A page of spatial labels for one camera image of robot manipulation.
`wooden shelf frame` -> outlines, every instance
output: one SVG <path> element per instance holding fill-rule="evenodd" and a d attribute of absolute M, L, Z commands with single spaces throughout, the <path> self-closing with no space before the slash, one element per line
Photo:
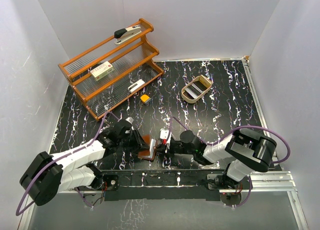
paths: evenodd
<path fill-rule="evenodd" d="M 134 24 L 132 24 L 130 26 L 134 26 L 134 25 L 142 25 L 144 27 L 144 30 L 142 30 L 141 33 L 139 33 L 136 36 L 130 38 L 126 42 L 120 44 L 119 46 L 116 46 L 114 49 L 110 50 L 109 52 L 107 52 L 107 53 L 103 54 L 102 56 L 92 60 L 90 63 L 86 64 L 85 66 L 80 67 L 76 71 L 68 72 L 66 67 L 68 65 L 74 63 L 75 61 L 79 60 L 83 56 L 87 55 L 88 53 L 92 52 L 93 50 L 101 47 L 102 45 L 104 45 L 104 44 L 106 44 L 106 43 L 108 43 L 110 41 L 113 41 L 114 40 L 114 36 L 111 36 L 111 37 L 105 39 L 104 41 L 98 43 L 97 45 L 95 45 L 95 46 L 93 46 L 91 48 L 89 48 L 88 50 L 84 51 L 83 53 L 73 57 L 69 61 L 67 61 L 65 63 L 61 63 L 61 64 L 58 65 L 59 68 L 61 69 L 62 73 L 64 74 L 65 78 L 67 79 L 67 81 L 71 85 L 72 89 L 74 90 L 76 96 L 80 99 L 81 103 L 86 107 L 86 109 L 89 111 L 89 113 L 97 121 L 99 119 L 101 119 L 104 114 L 101 114 L 101 115 L 97 116 L 94 113 L 94 111 L 92 111 L 92 109 L 90 109 L 90 107 L 87 104 L 87 102 L 90 99 L 92 99 L 95 96 L 99 95 L 104 90 L 106 90 L 108 87 L 110 87 L 111 85 L 113 85 L 118 80 L 120 80 L 121 78 L 125 77 L 126 75 L 130 74 L 131 72 L 133 72 L 135 69 L 139 68 L 143 64 L 148 64 L 151 68 L 153 68 L 158 73 L 150 81 L 146 82 L 144 85 L 142 85 L 136 91 L 134 91 L 133 93 L 128 95 L 126 98 L 124 98 L 123 100 L 118 102 L 116 105 L 114 105 L 110 109 L 108 109 L 108 111 L 111 111 L 114 108 L 116 108 L 118 105 L 120 105 L 121 103 L 126 101 L 128 98 L 130 98 L 132 95 L 134 95 L 136 92 L 138 92 L 139 90 L 141 90 L 142 88 L 144 88 L 145 86 L 150 84 L 152 81 L 154 81 L 155 79 L 157 79 L 158 77 L 160 77 L 160 76 L 162 76 L 164 74 L 163 69 L 158 67 L 154 63 L 154 61 L 152 60 L 153 57 L 155 57 L 155 56 L 157 56 L 159 54 L 159 51 L 158 51 L 157 48 L 155 48 L 152 44 L 149 43 L 149 41 L 147 40 L 147 37 L 146 37 L 146 34 L 152 32 L 154 30 L 154 27 L 152 26 L 152 24 L 150 24 L 148 21 L 146 21 L 143 18 L 140 18 L 139 21 L 135 22 Z M 103 61 L 104 59 L 116 54 L 121 49 L 125 48 L 126 46 L 131 45 L 133 42 L 135 42 L 135 41 L 137 41 L 139 39 L 140 39 L 140 41 L 138 43 L 135 43 L 134 45 L 130 46 L 128 49 L 126 49 L 126 50 L 122 51 L 121 53 L 119 53 L 118 55 L 114 56 L 112 59 L 109 60 L 109 62 L 112 64 L 115 61 L 119 60 L 120 58 L 124 57 L 125 55 L 129 54 L 130 52 L 132 52 L 133 50 L 135 50 L 136 48 L 139 48 L 139 47 L 142 48 L 142 51 L 148 50 L 150 52 L 150 54 L 148 54 L 148 56 L 146 56 L 144 59 L 140 60 L 136 64 L 132 65 L 128 69 L 126 69 L 124 72 L 122 72 L 121 74 L 119 74 L 115 78 L 113 78 L 110 81 L 108 81 L 107 83 L 105 83 L 103 86 L 99 87 L 94 92 L 88 94 L 87 96 L 84 96 L 84 94 L 77 88 L 77 85 L 79 85 L 80 83 L 82 83 L 83 81 L 85 81 L 86 79 L 88 79 L 89 77 L 92 76 L 91 73 L 88 70 L 91 67 L 93 67 L 94 65 L 96 65 L 96 64 L 100 63 L 101 61 Z"/>

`white box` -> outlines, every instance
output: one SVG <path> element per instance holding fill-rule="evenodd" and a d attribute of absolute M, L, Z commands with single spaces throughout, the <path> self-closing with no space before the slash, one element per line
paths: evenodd
<path fill-rule="evenodd" d="M 99 81 L 114 70 L 115 68 L 112 66 L 112 64 L 108 61 L 105 61 L 104 63 L 92 69 L 90 73 L 96 81 Z"/>

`marble tabletop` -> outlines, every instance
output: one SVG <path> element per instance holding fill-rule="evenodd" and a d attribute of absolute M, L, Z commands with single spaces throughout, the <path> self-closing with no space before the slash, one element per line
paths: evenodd
<path fill-rule="evenodd" d="M 239 125 L 261 126 L 245 69 L 241 60 L 161 61 L 164 75 L 133 97 L 119 105 L 113 113 L 119 118 L 132 117 L 140 134 L 157 139 L 161 129 L 169 128 L 171 116 L 177 117 L 195 135 L 206 141 L 216 141 Z M 193 78 L 204 75 L 212 81 L 210 91 L 197 103 L 189 104 L 181 96 L 182 88 Z M 140 96 L 152 98 L 144 105 Z M 104 127 L 115 123 L 108 116 Z M 100 122 L 88 113 L 69 87 L 63 102 L 50 153 L 60 153 L 77 147 L 94 137 Z M 173 121 L 172 133 L 178 139 L 183 128 Z M 201 166 L 191 155 L 165 157 L 157 154 L 154 161 L 141 160 L 130 152 L 109 155 L 95 164 L 102 170 L 175 170 L 224 169 L 230 162 Z"/>

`white wall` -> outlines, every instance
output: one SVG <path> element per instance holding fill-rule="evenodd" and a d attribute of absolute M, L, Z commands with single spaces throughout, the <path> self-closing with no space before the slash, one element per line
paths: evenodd
<path fill-rule="evenodd" d="M 157 59 L 250 55 L 279 0 L 39 0 L 69 57 L 139 18 Z"/>
<path fill-rule="evenodd" d="M 19 184 L 49 149 L 67 81 L 68 60 L 37 0 L 0 0 L 0 228 L 17 229 Z"/>
<path fill-rule="evenodd" d="M 319 13 L 320 0 L 280 0 L 249 63 L 268 127 L 292 148 L 283 165 L 312 230 L 320 225 Z"/>

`orange and yellow sharpener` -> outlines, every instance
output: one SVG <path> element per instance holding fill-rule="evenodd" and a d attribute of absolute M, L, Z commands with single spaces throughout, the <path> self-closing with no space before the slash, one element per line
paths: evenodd
<path fill-rule="evenodd" d="M 144 103 L 144 104 L 148 104 L 150 101 L 151 101 L 151 98 L 146 95 L 146 94 L 143 94 L 141 97 L 140 97 L 140 100 Z"/>

